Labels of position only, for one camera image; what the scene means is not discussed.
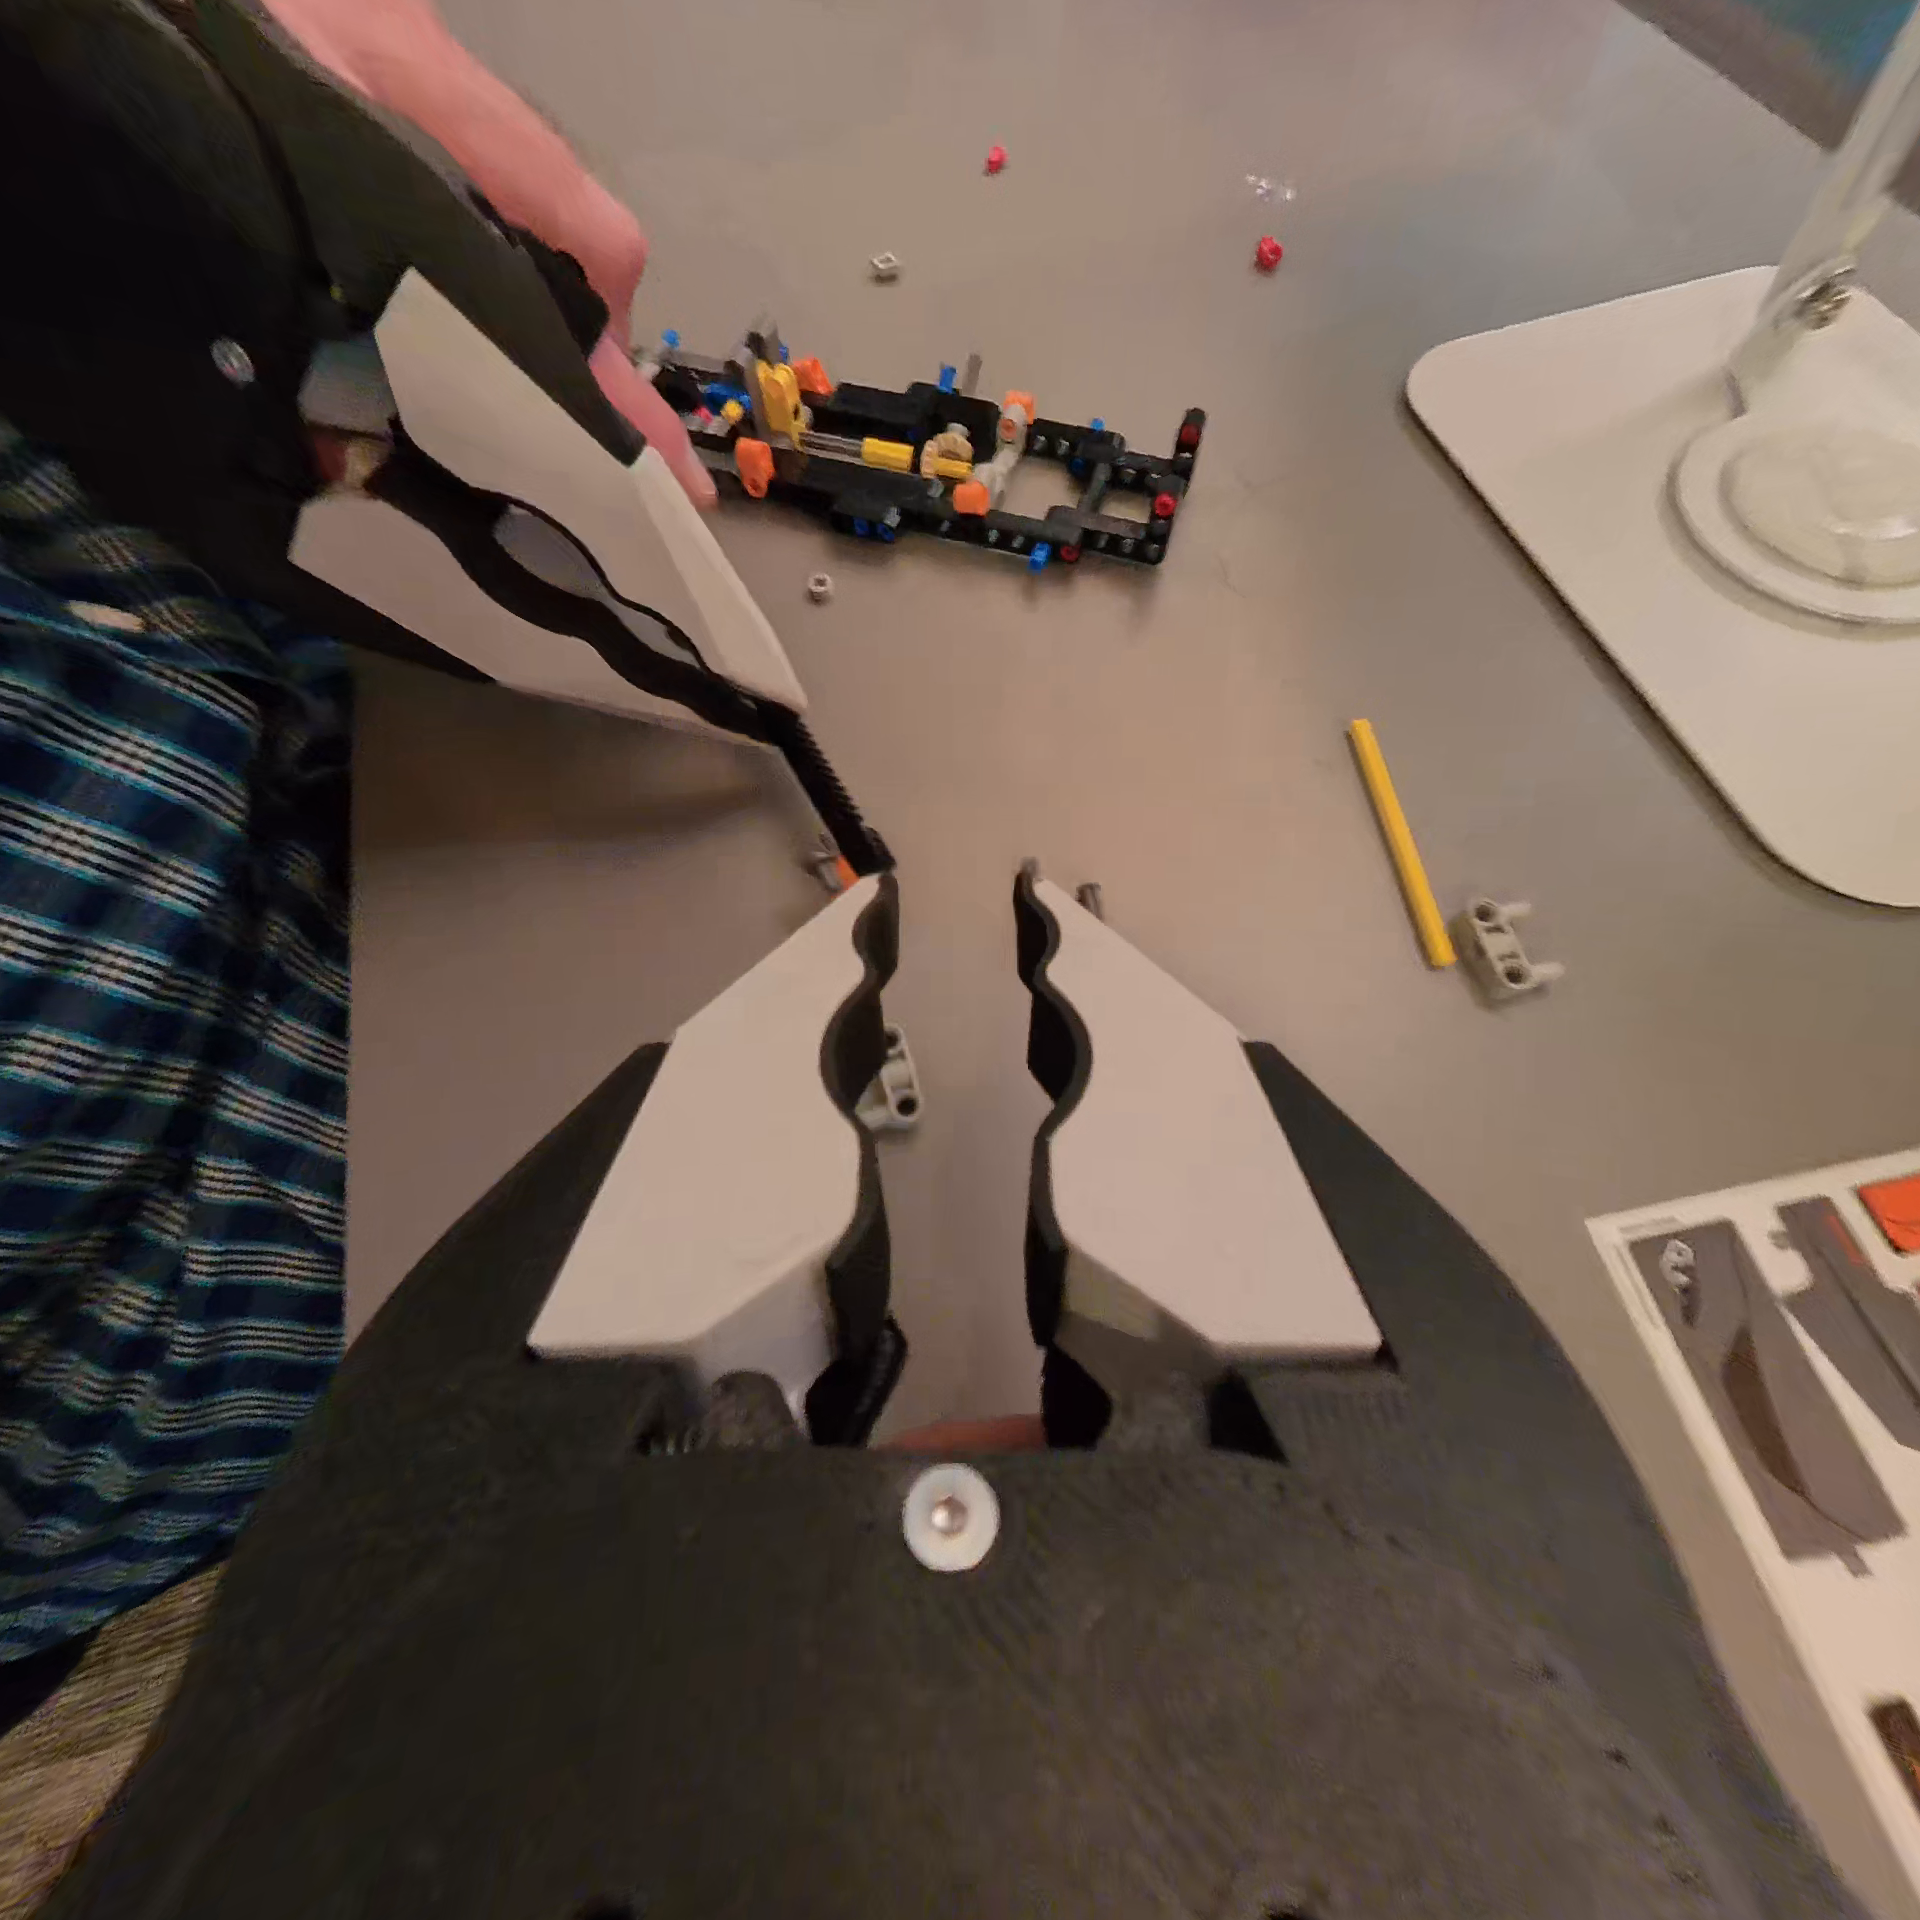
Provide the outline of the white stand base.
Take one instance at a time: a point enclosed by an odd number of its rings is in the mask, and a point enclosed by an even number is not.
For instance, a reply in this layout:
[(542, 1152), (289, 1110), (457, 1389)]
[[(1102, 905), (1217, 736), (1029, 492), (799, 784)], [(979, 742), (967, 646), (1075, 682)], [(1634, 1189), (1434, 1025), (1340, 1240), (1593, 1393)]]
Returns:
[(1763, 435), (1916, 444), (1916, 330), (1868, 293), (1750, 402), (1726, 366), (1772, 268), (1431, 348), (1406, 397), (1757, 844), (1865, 905), (1918, 905), (1916, 582), (1805, 577), (1726, 509)]

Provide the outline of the person's left hand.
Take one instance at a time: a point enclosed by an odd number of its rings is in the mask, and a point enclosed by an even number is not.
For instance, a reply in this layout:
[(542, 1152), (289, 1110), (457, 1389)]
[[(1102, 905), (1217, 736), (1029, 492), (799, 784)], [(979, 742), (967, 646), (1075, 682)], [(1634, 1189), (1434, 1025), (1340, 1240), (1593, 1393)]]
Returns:
[(676, 412), (636, 370), (634, 298), (647, 249), (634, 213), (535, 108), (471, 54), (427, 3), (270, 3), (267, 11), (334, 78), (443, 146), (487, 204), (585, 288), (588, 364), (695, 509), (715, 484)]

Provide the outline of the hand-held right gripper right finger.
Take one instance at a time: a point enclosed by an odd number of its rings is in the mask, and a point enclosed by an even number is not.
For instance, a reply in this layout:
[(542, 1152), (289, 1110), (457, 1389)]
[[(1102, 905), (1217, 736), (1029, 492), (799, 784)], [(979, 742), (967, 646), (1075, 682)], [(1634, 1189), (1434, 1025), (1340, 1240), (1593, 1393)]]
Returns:
[(1014, 878), (1029, 1162), (1025, 1302), (1047, 1441), (1172, 1397), (1202, 1437), (1252, 1386), (1370, 1377), (1383, 1332), (1235, 1022), (1041, 870)]

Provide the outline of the person's blue plaid clothing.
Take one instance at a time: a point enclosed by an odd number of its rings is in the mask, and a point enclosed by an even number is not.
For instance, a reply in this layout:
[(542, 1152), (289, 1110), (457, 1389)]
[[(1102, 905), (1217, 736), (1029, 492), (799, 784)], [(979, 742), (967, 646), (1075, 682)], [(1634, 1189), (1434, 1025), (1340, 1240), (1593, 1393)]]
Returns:
[(2, 427), (2, 1660), (221, 1556), (346, 1353), (353, 674)]

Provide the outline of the yellow lego axle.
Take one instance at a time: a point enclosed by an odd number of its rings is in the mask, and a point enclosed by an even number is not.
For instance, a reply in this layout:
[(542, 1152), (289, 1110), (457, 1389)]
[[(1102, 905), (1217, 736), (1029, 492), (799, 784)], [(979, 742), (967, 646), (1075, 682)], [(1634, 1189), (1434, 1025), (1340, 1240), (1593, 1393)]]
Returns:
[(1423, 858), (1407, 825), (1398, 789), (1385, 764), (1375, 726), (1366, 717), (1354, 717), (1349, 722), (1349, 746), (1359, 778), (1359, 789), (1373, 814), (1383, 853), (1398, 888), (1398, 898), (1407, 914), (1414, 944), (1419, 946), (1429, 970), (1454, 970), (1455, 949), (1450, 923), (1438, 905)]

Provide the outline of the black toothed lego rack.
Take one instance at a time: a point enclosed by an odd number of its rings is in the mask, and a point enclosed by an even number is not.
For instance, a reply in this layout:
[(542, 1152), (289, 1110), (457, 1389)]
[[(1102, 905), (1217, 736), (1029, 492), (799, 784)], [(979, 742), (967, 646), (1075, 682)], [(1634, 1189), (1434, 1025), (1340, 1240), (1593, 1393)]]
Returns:
[(837, 861), (854, 878), (891, 874), (895, 858), (853, 800), (803, 713), (756, 702), (759, 733), (797, 779)]

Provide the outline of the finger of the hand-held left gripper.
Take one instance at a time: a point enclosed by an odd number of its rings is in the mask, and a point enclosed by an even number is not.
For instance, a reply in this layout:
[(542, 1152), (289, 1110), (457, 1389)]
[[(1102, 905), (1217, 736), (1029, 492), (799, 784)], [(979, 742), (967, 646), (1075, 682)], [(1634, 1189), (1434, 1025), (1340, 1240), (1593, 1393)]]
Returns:
[(697, 659), (674, 620), (628, 609), (535, 515), (452, 540), (403, 506), (326, 492), (297, 518), (291, 560), (450, 665), (510, 693), (697, 733), (783, 740), (783, 707)]
[(375, 350), (429, 461), (551, 521), (622, 605), (684, 634), (710, 676), (807, 710), (770, 620), (657, 449), (628, 461), (603, 449), (420, 273), (399, 276)]

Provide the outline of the black lego chassis assembly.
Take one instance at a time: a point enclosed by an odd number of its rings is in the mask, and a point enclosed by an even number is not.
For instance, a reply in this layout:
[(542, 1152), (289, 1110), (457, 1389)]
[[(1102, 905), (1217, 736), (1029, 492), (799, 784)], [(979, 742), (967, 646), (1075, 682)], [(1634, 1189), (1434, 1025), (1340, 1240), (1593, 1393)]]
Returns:
[(837, 379), (770, 328), (724, 356), (668, 330), (631, 355), (674, 410), (719, 497), (780, 506), (866, 545), (902, 537), (1014, 558), (1159, 570), (1210, 430), (1191, 408), (1165, 451), (1105, 420), (1042, 413), (1031, 390), (987, 395), (979, 362), (884, 389)]

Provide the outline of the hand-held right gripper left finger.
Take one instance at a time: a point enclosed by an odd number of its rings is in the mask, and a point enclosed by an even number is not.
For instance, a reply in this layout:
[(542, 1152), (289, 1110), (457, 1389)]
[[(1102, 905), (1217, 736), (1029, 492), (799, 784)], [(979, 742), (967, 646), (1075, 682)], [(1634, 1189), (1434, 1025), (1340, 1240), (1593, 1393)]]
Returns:
[(860, 878), (684, 1022), (535, 1314), (535, 1356), (653, 1361), (699, 1388), (765, 1377), (817, 1444), (871, 1441), (906, 1368), (861, 1114), (899, 1065), (881, 1005), (895, 960), (895, 878)]

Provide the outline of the grey lego connector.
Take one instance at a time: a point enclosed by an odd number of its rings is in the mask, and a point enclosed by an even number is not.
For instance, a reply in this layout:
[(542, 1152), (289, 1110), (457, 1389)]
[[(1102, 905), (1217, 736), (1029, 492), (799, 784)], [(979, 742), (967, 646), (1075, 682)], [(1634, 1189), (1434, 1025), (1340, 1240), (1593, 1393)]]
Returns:
[(1562, 963), (1527, 946), (1522, 932), (1532, 912), (1530, 900), (1476, 897), (1455, 920), (1461, 960), (1485, 1005), (1539, 997), (1566, 976)]
[(899, 1025), (882, 1027), (881, 1068), (854, 1105), (871, 1136), (907, 1133), (922, 1124), (923, 1094), (909, 1045)]

